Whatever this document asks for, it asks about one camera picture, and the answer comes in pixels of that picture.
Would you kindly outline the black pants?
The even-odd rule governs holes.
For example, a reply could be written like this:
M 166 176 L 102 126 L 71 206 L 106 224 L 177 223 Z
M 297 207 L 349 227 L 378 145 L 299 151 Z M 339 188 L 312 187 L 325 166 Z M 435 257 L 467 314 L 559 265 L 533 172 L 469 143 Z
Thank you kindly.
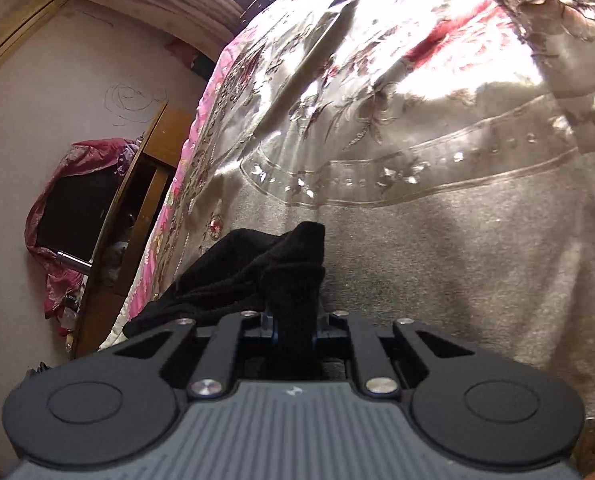
M 273 318 L 274 343 L 266 370 L 308 377 L 315 368 L 319 292 L 326 228 L 311 221 L 282 235 L 229 232 L 148 302 L 123 328 L 133 338 L 177 318 L 213 326 L 251 310 Z

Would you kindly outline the black television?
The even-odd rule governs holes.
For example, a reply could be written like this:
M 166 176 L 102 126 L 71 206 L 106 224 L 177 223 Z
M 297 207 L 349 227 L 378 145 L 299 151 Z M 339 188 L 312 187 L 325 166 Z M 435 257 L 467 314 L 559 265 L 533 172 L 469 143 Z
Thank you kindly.
M 90 260 L 120 183 L 116 165 L 58 179 L 40 216 L 35 246 Z

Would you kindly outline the floral satin bedspread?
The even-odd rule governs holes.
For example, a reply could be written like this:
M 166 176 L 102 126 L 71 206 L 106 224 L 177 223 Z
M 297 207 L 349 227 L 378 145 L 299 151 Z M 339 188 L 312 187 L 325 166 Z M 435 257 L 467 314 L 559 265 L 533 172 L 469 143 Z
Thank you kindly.
M 326 229 L 322 302 L 565 379 L 595 477 L 595 0 L 277 0 L 224 49 L 104 341 L 236 229 Z

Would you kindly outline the red hanging bag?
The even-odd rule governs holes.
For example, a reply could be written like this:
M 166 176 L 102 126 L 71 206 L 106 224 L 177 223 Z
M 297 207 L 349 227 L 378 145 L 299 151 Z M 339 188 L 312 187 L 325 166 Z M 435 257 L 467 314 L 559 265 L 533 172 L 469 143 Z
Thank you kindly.
M 174 58 L 177 58 L 183 66 L 189 68 L 191 72 L 194 72 L 205 81 L 210 80 L 215 63 L 205 54 L 178 38 L 171 40 L 165 46 L 165 49 Z

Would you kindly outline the wall air conditioner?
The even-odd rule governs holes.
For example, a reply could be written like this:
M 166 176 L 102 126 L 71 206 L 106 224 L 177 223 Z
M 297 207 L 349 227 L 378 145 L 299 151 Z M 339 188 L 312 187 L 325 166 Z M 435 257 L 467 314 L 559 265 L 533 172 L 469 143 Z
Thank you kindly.
M 0 20 L 0 68 L 70 0 L 30 0 Z

